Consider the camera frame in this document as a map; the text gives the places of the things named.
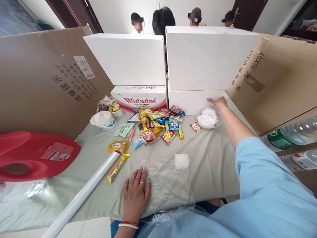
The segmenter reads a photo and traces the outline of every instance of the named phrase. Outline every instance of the white beaded bracelet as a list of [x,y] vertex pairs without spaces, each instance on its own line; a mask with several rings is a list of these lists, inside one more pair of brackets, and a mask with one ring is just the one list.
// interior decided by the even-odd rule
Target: white beaded bracelet
[[134,226],[134,225],[130,225],[130,224],[119,224],[119,226],[126,226],[126,227],[130,227],[130,228],[133,228],[133,229],[139,229],[138,226]]

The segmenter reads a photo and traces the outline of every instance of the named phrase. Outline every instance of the hand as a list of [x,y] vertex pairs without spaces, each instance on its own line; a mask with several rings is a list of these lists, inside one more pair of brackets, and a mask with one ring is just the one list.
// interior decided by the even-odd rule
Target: hand
[[214,104],[218,108],[220,113],[223,108],[228,107],[227,101],[224,97],[221,97],[219,100],[213,100],[211,98],[208,98],[207,100],[208,102],[211,102],[212,104]]
[[129,183],[126,179],[123,185],[123,214],[122,220],[133,223],[139,223],[144,214],[151,196],[151,181],[148,180],[144,192],[145,179],[148,174],[142,167],[135,170]]

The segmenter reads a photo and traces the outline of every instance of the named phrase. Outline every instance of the wahaha logo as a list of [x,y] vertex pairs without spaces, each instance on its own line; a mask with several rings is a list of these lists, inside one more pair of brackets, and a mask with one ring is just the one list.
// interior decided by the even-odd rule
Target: wahaha logo
[[133,99],[133,98],[124,98],[128,103],[156,103],[155,100],[151,99]]

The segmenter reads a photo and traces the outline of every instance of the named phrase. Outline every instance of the white cardboard box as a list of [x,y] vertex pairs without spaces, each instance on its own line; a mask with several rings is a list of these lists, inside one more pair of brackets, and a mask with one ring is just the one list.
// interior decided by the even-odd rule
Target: white cardboard box
[[84,40],[113,85],[165,85],[163,36],[95,34]]
[[170,91],[168,88],[169,107],[181,108],[186,115],[196,115],[200,108],[210,106],[207,98],[218,100],[224,90]]
[[166,86],[115,86],[111,95],[127,114],[140,106],[155,111],[167,108]]
[[167,26],[169,89],[227,89],[258,38],[226,27]]

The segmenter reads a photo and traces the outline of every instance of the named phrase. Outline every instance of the finger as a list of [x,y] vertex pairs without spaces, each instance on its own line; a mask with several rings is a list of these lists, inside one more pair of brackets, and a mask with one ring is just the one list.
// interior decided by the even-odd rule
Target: finger
[[123,185],[123,195],[126,194],[126,192],[128,191],[128,184],[129,184],[129,178],[127,178],[124,182],[124,185]]
[[145,193],[144,193],[145,201],[149,202],[150,197],[151,197],[151,180],[148,180],[148,182],[146,183]]
[[147,170],[144,170],[143,171],[143,174],[142,174],[142,176],[141,176],[141,179],[140,179],[140,188],[144,188],[144,183],[145,183],[145,179],[146,179],[146,176],[147,176],[147,174],[148,174],[148,171]]
[[143,168],[141,167],[140,169],[139,169],[139,171],[138,171],[138,173],[137,173],[137,175],[136,175],[136,177],[135,177],[135,180],[134,180],[134,186],[139,186],[139,184],[140,184],[140,178],[141,178],[141,175],[142,175],[142,170],[143,170]]
[[217,101],[211,99],[211,98],[207,98],[208,102],[211,102],[212,104],[216,104]]
[[132,178],[130,179],[130,185],[129,185],[129,187],[132,187],[132,186],[133,186],[133,183],[134,183],[134,180],[135,180],[135,177],[136,177],[137,173],[138,173],[138,170],[136,169],[136,170],[134,171],[134,173],[132,174]]

